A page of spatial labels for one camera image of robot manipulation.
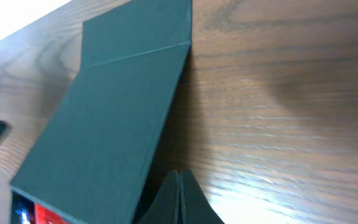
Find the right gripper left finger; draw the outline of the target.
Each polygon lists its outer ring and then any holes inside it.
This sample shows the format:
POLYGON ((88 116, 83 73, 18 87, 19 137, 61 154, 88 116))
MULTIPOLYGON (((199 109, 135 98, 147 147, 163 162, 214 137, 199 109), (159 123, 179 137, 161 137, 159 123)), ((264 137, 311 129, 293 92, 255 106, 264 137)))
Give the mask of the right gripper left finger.
POLYGON ((149 209, 138 224, 177 224, 179 221, 180 184, 177 171, 170 171, 164 179, 149 209))

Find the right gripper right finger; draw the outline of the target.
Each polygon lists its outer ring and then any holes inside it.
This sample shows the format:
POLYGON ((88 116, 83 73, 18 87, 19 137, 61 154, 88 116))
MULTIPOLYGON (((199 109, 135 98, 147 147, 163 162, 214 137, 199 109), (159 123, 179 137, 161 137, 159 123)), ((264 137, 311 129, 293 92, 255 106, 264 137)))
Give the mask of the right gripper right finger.
POLYGON ((180 205, 182 224, 224 224, 191 170, 180 172, 180 205))

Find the blue Oreo cookie pack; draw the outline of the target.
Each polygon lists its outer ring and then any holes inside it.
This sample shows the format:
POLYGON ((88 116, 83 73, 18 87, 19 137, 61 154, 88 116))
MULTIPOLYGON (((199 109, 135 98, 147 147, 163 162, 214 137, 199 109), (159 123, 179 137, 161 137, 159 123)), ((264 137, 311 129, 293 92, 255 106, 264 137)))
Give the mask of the blue Oreo cookie pack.
POLYGON ((35 224, 34 202, 12 192, 10 224, 35 224))

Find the black gift box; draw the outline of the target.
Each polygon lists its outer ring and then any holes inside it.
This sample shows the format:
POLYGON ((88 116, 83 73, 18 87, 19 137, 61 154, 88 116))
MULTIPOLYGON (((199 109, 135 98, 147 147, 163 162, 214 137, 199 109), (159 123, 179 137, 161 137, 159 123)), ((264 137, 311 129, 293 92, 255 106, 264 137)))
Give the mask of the black gift box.
POLYGON ((80 70, 11 181, 72 223, 131 223, 191 46, 190 0, 83 24, 80 70))

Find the red dried fruit bag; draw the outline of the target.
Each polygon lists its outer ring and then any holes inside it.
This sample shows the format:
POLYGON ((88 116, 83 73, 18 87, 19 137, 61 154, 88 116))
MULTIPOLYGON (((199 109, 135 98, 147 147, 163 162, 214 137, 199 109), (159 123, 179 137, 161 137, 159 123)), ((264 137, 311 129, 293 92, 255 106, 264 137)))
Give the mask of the red dried fruit bag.
POLYGON ((50 211, 49 209, 39 205, 34 205, 35 224, 69 224, 60 215, 50 211))

